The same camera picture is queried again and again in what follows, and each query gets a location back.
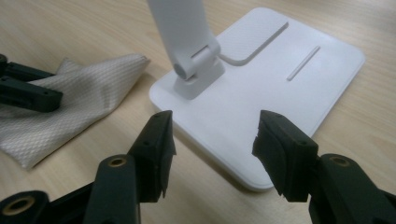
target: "white desk lamp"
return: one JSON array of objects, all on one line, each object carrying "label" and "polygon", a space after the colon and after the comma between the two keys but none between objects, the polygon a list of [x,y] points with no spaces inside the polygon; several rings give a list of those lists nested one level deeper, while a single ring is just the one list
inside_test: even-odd
[{"label": "white desk lamp", "polygon": [[148,0],[175,70],[149,96],[176,126],[252,190],[273,185],[251,154],[260,111],[312,136],[364,63],[360,50],[268,8],[214,37],[199,0]]}]

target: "black plastic arm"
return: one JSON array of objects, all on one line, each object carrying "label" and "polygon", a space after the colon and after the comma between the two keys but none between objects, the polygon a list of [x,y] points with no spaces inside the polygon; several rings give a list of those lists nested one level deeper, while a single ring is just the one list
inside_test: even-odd
[{"label": "black plastic arm", "polygon": [[289,202],[311,195],[313,223],[396,223],[395,197],[378,189],[356,162],[317,153],[318,145],[291,121],[261,112],[253,155]]},{"label": "black plastic arm", "polygon": [[0,224],[140,223],[140,203],[157,202],[176,155],[172,111],[151,117],[126,155],[103,160],[94,182],[49,202],[26,191],[0,202]]},{"label": "black plastic arm", "polygon": [[38,112],[54,111],[59,108],[63,94],[27,83],[52,76],[22,64],[8,63],[7,57],[0,54],[0,104]]}]

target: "cleaning cloth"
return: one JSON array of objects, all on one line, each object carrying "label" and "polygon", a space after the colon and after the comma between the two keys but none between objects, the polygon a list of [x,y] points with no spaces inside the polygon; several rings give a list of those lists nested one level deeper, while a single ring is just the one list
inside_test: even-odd
[{"label": "cleaning cloth", "polygon": [[31,82],[61,91],[60,108],[40,113],[0,105],[0,149],[23,168],[32,168],[117,108],[148,64],[140,54],[88,66],[65,59],[56,76]]}]

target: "wooden table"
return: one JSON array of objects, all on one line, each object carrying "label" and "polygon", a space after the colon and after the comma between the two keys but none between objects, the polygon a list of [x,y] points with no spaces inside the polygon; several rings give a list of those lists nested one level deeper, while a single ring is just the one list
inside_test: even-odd
[{"label": "wooden table", "polygon": [[[366,63],[314,135],[319,154],[360,164],[396,194],[396,2],[205,0],[215,35],[254,7],[269,7],[360,49]],[[55,72],[64,57],[98,63],[140,52],[151,59],[120,107],[23,170],[0,153],[0,199],[23,190],[51,200],[93,181],[99,161],[125,153],[155,113],[149,87],[172,66],[146,1],[0,1],[0,51],[12,62]],[[143,223],[310,223],[307,203],[274,189],[251,192],[176,132],[166,198],[142,204]]]}]

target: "lamp base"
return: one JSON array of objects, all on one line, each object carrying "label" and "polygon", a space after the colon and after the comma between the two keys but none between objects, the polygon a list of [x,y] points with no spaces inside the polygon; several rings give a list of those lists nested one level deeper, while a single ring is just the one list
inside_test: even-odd
[{"label": "lamp base", "polygon": [[193,100],[166,74],[150,89],[159,110],[248,189],[273,186],[252,154],[261,110],[289,118],[308,136],[358,73],[360,50],[267,8],[256,8],[218,36],[225,73]]}]

